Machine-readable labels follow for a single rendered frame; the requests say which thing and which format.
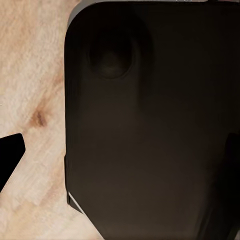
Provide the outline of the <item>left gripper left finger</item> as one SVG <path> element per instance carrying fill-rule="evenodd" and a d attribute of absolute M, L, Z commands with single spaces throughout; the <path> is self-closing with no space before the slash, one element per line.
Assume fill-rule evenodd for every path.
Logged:
<path fill-rule="evenodd" d="M 0 138 L 0 192 L 26 151 L 21 133 Z"/>

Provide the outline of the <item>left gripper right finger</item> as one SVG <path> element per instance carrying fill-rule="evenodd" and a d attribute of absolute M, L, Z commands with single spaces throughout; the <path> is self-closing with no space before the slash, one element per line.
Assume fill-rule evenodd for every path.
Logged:
<path fill-rule="evenodd" d="M 229 133 L 224 150 L 237 170 L 240 172 L 240 135 Z"/>

